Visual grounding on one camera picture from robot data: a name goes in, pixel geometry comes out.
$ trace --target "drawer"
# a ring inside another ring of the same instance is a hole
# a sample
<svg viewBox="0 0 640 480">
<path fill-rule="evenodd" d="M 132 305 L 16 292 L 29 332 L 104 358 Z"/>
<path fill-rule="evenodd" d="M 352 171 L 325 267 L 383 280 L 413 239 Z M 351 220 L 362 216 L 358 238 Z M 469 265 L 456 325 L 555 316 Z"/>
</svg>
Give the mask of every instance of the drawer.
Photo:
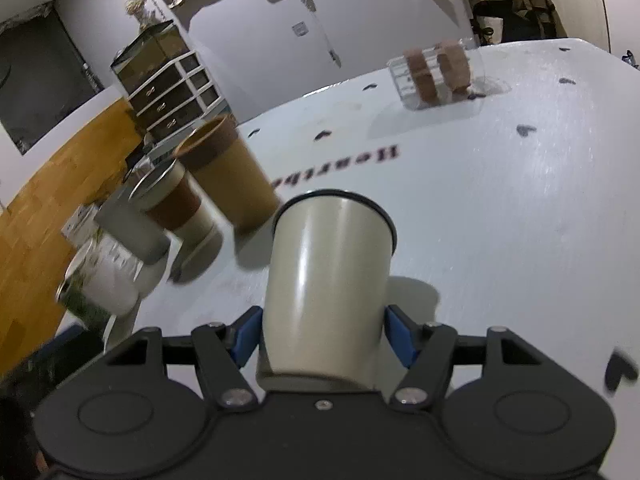
<svg viewBox="0 0 640 480">
<path fill-rule="evenodd" d="M 181 59 L 180 64 L 182 65 L 182 69 L 187 73 L 191 72 L 192 70 L 196 70 L 197 67 L 200 66 L 198 57 L 195 54 L 191 54 L 190 56 Z"/>
<path fill-rule="evenodd" d="M 180 83 L 140 115 L 140 123 L 145 128 L 148 128 L 160 117 L 167 115 L 171 110 L 180 106 L 191 97 L 193 97 L 193 94 L 191 93 L 191 90 L 189 90 L 187 83 Z"/>
<path fill-rule="evenodd" d="M 200 70 L 191 76 L 191 83 L 197 88 L 200 89 L 204 85 L 209 82 L 209 78 L 207 77 L 207 73 L 204 70 Z"/>
<path fill-rule="evenodd" d="M 164 139 L 191 121 L 196 120 L 201 115 L 202 108 L 200 108 L 198 101 L 194 99 L 169 117 L 163 119 L 158 126 L 154 126 L 149 130 L 149 133 L 151 133 L 156 140 Z"/>
<path fill-rule="evenodd" d="M 130 99 L 131 107 L 139 112 L 169 86 L 175 85 L 178 81 L 180 81 L 180 72 L 175 66 L 171 65 Z"/>
<path fill-rule="evenodd" d="M 207 88 L 202 94 L 200 94 L 200 98 L 202 99 L 202 102 L 204 102 L 204 104 L 209 107 L 218 98 L 218 92 L 216 92 L 216 89 L 212 86 L 210 88 Z"/>
</svg>

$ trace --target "clear plastic box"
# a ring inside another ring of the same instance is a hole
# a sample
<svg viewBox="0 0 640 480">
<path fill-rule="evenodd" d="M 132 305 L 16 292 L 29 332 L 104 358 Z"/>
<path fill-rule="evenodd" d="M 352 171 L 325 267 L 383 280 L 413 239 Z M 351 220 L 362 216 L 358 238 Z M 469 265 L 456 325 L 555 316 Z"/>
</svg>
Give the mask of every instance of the clear plastic box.
<svg viewBox="0 0 640 480">
<path fill-rule="evenodd" d="M 391 77 L 398 90 L 398 95 L 402 103 L 409 110 L 420 110 L 433 106 L 442 106 L 453 102 L 466 100 L 474 94 L 478 88 L 482 88 L 484 83 L 484 66 L 482 58 L 476 48 L 476 43 L 472 38 L 465 38 L 446 43 L 447 48 L 457 45 L 464 52 L 470 70 L 470 85 L 464 90 L 453 92 L 445 83 L 442 74 L 438 54 L 443 52 L 443 44 L 436 44 L 422 51 L 426 65 L 433 77 L 433 83 L 437 96 L 430 101 L 425 101 L 420 97 L 414 78 L 409 69 L 409 64 L 405 56 L 395 57 L 387 63 Z"/>
</svg>

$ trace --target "glass terrarium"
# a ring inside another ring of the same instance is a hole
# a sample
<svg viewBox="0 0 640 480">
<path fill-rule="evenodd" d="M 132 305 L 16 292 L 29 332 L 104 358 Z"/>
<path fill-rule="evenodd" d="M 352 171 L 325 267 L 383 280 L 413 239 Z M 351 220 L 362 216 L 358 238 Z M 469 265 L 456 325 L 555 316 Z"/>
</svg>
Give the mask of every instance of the glass terrarium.
<svg viewBox="0 0 640 480">
<path fill-rule="evenodd" d="M 167 62 L 189 51 L 174 22 L 144 30 L 113 63 L 111 69 L 128 93 L 155 74 Z"/>
</svg>

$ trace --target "brown cup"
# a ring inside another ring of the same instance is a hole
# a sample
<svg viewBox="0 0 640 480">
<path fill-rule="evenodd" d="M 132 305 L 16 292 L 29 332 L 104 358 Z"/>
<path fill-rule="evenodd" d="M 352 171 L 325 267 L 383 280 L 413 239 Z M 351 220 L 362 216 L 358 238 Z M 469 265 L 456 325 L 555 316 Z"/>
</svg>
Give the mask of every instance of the brown cup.
<svg viewBox="0 0 640 480">
<path fill-rule="evenodd" d="M 195 130 L 174 155 L 239 233 L 257 229 L 278 208 L 278 197 L 230 115 Z"/>
<path fill-rule="evenodd" d="M 215 220 L 191 189 L 180 162 L 169 160 L 147 173 L 129 201 L 160 227 L 173 232 L 186 246 L 196 246 L 210 233 Z"/>
</svg>

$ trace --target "reusable coffee cup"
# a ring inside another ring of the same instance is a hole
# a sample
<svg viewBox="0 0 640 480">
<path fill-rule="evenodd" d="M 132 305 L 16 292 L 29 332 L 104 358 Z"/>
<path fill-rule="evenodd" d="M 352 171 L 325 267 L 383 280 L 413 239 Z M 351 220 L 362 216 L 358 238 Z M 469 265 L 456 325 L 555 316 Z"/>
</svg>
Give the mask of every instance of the reusable coffee cup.
<svg viewBox="0 0 640 480">
<path fill-rule="evenodd" d="M 184 166 L 176 160 L 165 161 L 147 173 L 129 201 L 189 247 L 195 247 L 216 228 L 212 214 L 191 189 Z"/>
<path fill-rule="evenodd" d="M 388 214 L 357 193 L 321 189 L 282 206 L 262 320 L 261 387 L 373 387 L 396 240 Z"/>
<path fill-rule="evenodd" d="M 174 156 L 241 234 L 260 227 L 279 206 L 228 114 L 196 129 L 176 147 Z"/>
<path fill-rule="evenodd" d="M 65 281 L 90 303 L 116 316 L 129 312 L 139 297 L 132 277 L 110 254 L 101 252 L 93 239 L 88 240 L 71 260 Z"/>
</svg>

